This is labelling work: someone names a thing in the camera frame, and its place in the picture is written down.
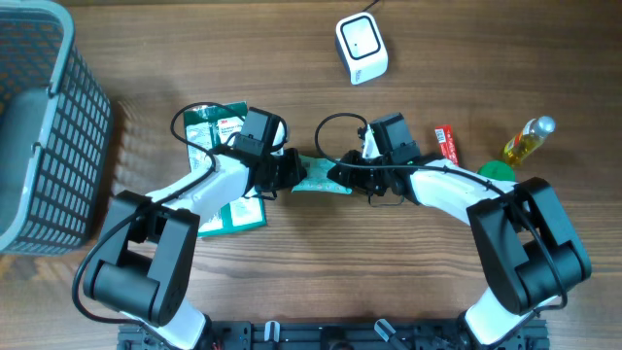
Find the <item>teal small packet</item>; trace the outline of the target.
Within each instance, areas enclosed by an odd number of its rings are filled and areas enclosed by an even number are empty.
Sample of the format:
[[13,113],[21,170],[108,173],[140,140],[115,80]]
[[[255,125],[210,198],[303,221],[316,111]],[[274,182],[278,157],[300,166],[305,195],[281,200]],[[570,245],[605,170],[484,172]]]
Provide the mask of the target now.
[[332,181],[328,172],[334,167],[334,163],[325,158],[307,156],[299,157],[307,176],[292,188],[292,192],[321,192],[351,194],[352,190]]

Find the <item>red stick packet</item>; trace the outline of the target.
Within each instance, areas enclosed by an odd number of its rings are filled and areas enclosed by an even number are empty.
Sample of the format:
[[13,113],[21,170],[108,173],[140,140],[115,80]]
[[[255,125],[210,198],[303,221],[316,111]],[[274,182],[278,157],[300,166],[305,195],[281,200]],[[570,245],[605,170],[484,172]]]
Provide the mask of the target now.
[[450,124],[437,126],[434,133],[443,156],[459,166],[458,152],[454,141],[454,132]]

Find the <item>green lid jar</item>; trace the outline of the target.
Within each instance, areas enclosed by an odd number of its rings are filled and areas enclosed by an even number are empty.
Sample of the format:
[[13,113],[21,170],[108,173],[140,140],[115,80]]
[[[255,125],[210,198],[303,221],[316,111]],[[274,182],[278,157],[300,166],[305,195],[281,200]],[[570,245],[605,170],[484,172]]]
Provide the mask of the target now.
[[514,170],[505,162],[491,160],[483,164],[477,171],[481,176],[498,181],[516,181]]

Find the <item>yellow liquid bottle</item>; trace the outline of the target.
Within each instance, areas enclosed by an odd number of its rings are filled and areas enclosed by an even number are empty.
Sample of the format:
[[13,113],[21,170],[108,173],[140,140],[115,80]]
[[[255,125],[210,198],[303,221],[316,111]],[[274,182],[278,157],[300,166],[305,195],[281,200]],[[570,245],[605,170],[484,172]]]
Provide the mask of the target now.
[[502,149],[501,159],[510,167],[519,166],[555,131],[556,122],[549,116],[529,120]]

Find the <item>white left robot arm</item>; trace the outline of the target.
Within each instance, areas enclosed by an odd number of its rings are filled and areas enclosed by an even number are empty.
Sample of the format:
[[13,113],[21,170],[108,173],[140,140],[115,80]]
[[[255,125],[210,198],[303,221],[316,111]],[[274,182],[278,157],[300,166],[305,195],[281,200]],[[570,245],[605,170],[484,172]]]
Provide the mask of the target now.
[[249,108],[239,132],[204,152],[207,162],[176,183],[111,203],[97,243],[81,262],[72,300],[90,320],[134,325],[168,349],[221,349],[211,319],[186,297],[199,228],[239,198],[275,199],[305,177],[279,116]]

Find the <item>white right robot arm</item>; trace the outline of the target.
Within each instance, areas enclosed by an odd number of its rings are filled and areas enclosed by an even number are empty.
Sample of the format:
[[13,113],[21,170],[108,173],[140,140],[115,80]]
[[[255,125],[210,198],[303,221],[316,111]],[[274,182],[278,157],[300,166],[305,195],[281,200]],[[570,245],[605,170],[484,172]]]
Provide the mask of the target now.
[[486,178],[438,155],[423,156],[404,116],[365,122],[363,141],[333,163],[332,181],[367,196],[392,191],[467,224],[488,284],[449,334],[417,326],[405,340],[384,319],[374,325],[396,349],[545,349],[544,311],[560,310],[568,292],[587,280],[592,265],[582,241],[548,182]]

